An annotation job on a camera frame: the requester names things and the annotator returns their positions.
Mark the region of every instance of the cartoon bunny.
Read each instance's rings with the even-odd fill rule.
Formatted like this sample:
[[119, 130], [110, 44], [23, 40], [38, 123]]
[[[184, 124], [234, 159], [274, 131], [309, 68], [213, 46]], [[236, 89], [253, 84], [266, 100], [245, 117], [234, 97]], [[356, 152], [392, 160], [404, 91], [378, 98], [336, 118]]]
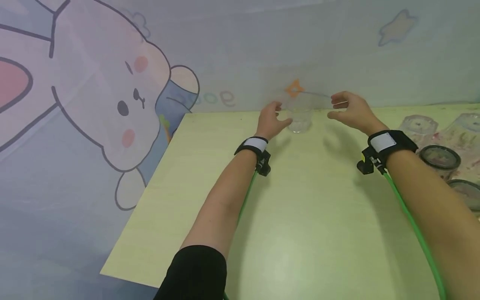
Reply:
[[98, 0], [37, 0], [53, 13], [51, 37], [0, 24], [0, 151], [59, 107], [122, 173], [118, 207], [135, 207], [145, 188], [138, 166], [160, 130], [156, 104], [166, 86], [195, 95], [198, 79], [170, 67], [119, 11]]

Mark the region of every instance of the wall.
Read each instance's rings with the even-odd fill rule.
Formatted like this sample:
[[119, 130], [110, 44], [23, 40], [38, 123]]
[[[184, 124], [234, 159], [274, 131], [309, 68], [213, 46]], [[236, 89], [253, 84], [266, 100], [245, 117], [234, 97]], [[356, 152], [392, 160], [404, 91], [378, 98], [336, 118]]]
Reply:
[[0, 298], [151, 298], [98, 272], [185, 113], [259, 110], [302, 89], [374, 106], [476, 101], [479, 11], [474, 0], [2, 1]]

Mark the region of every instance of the black shirt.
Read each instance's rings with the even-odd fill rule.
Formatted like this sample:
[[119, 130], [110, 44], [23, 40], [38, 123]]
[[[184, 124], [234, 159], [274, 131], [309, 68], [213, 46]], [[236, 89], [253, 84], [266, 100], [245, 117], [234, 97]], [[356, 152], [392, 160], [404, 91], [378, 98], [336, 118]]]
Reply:
[[222, 300], [227, 261], [208, 246], [189, 246], [177, 252], [154, 300]]

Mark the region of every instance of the wrist strap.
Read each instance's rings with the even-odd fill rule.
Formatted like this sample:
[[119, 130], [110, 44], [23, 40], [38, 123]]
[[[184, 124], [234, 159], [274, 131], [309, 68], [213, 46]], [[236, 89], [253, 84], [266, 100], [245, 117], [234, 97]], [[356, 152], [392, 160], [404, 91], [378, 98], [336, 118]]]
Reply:
[[373, 167], [376, 167], [384, 174], [388, 157], [392, 153], [400, 150], [416, 152], [417, 149], [417, 145], [402, 131], [383, 130], [368, 138], [368, 147], [362, 151], [363, 159], [358, 162], [357, 168], [363, 174], [371, 174]]
[[260, 153], [263, 153], [267, 148], [268, 141], [267, 139], [260, 137], [260, 136], [253, 136], [251, 138], [246, 139], [243, 142], [244, 146], [252, 146], [260, 150]]
[[237, 155], [241, 150], [250, 150], [257, 155], [257, 165], [255, 170], [262, 176], [267, 176], [270, 173], [270, 166], [268, 161], [270, 160], [270, 153], [265, 149], [267, 148], [268, 140], [261, 136], [253, 136], [240, 144], [235, 151], [234, 155]]
[[368, 138], [368, 146], [375, 150], [384, 166], [392, 153], [399, 150], [416, 152], [418, 149], [417, 144], [400, 130], [383, 130], [374, 133]]

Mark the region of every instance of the light green table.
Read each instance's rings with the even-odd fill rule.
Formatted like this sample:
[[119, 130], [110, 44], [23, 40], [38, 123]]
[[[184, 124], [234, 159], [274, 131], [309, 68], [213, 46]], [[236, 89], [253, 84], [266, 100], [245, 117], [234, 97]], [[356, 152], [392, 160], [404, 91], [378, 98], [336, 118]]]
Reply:
[[[479, 105], [379, 108], [440, 128]], [[219, 174], [255, 133], [258, 112], [185, 115], [101, 273], [159, 287]], [[390, 187], [356, 169], [366, 137], [316, 111], [307, 133], [267, 150], [228, 259], [231, 299], [437, 299], [430, 269]]]

